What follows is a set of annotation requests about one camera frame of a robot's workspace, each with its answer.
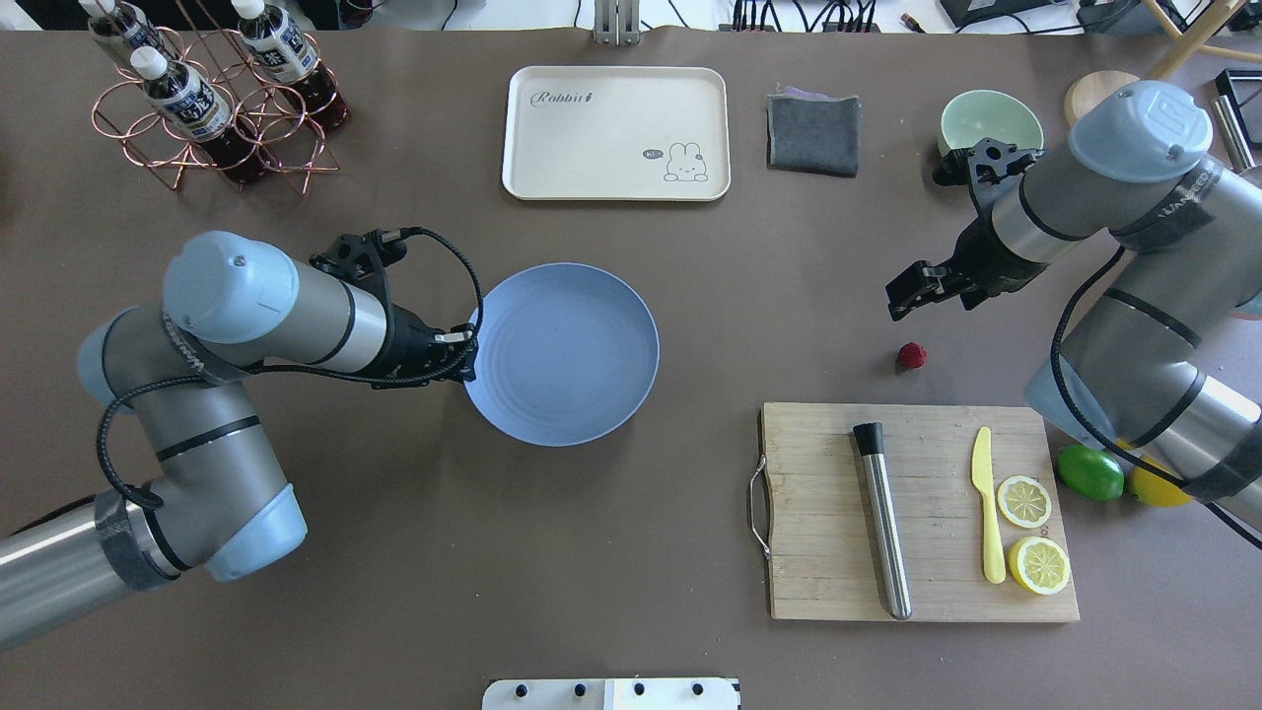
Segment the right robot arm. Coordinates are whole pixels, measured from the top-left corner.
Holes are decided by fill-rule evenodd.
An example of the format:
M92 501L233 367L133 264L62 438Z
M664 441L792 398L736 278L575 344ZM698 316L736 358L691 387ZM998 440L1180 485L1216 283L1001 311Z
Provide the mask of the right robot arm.
M1023 392L1088 445L1150 457L1217 515L1259 527L1259 404L1191 364L1230 314L1259 314L1259 179L1212 156L1212 117L1191 95L1140 79L1040 153L989 139L969 149L977 216L952 257L887 284L900 320L928 303L965 309L1017 293L1108 231L1129 264Z

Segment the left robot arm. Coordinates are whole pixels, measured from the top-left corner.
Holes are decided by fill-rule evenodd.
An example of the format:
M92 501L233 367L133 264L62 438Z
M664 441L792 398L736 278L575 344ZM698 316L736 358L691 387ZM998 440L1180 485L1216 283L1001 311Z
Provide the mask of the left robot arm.
M3 648L204 567L218 581L290 554L308 527L244 382L299 373L374 390L473 381L485 306L451 329L392 301L387 267L428 230L343 235L307 262L207 231L162 301L119 311L78 351L103 405L109 489L3 542Z

